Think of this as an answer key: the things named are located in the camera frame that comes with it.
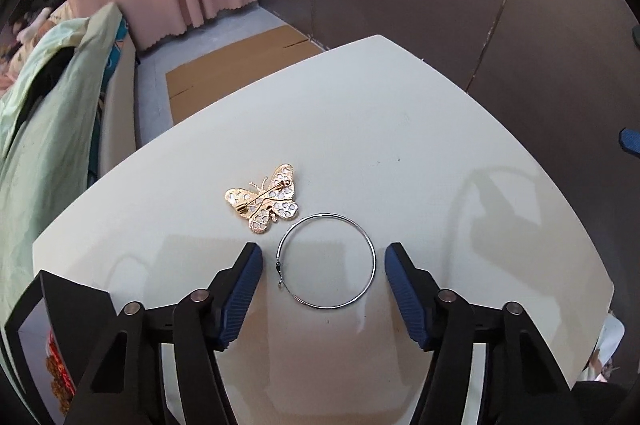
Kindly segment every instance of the cardboard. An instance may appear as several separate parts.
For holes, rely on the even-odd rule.
[[[218,49],[167,73],[174,123],[271,73],[322,50],[290,26]]]

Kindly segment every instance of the screw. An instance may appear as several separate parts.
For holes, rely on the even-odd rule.
[[[207,300],[209,297],[209,292],[207,290],[196,290],[189,295],[189,298],[194,302],[202,302],[203,300]]]
[[[510,312],[511,315],[521,315],[524,309],[517,302],[507,302],[507,311]]]
[[[455,299],[457,299],[458,296],[456,295],[455,291],[451,291],[451,290],[441,290],[438,293],[438,299],[440,299],[442,302],[448,302],[451,303],[453,302]]]
[[[124,306],[124,314],[125,315],[135,315],[140,311],[140,303],[139,302],[130,302],[126,306]]]

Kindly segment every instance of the butterfly brooch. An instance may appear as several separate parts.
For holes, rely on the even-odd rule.
[[[298,206],[292,201],[293,167],[287,163],[280,165],[268,183],[267,179],[262,180],[261,186],[249,183],[257,192],[231,188],[225,193],[226,201],[240,217],[249,219],[249,228],[255,233],[267,231],[271,221],[277,221],[276,216],[293,219],[298,214]]]

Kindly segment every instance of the green blanket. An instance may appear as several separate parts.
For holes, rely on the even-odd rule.
[[[40,70],[62,48],[76,48],[82,42],[89,19],[72,19],[49,30],[26,61],[17,82],[0,98],[0,170],[7,156],[15,122],[27,93]]]
[[[86,190],[100,84],[121,18],[118,8],[109,4],[88,20],[86,33],[60,81],[23,124],[0,161],[2,334],[15,303],[33,280],[33,242]],[[33,72],[40,67],[31,66]],[[21,73],[18,82],[29,79]],[[9,100],[19,104],[20,99]],[[0,112],[0,135],[11,132],[3,125],[12,119],[6,110]]]

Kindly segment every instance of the blue gripper pad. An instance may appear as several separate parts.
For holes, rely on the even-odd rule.
[[[259,246],[255,246],[222,308],[222,327],[219,340],[223,347],[227,348],[231,342],[238,338],[261,274],[262,250]]]
[[[622,150],[640,158],[640,132],[631,129],[623,129],[620,131],[618,139]]]
[[[388,246],[385,251],[385,271],[406,330],[411,339],[424,349],[429,340],[424,309],[393,246]]]

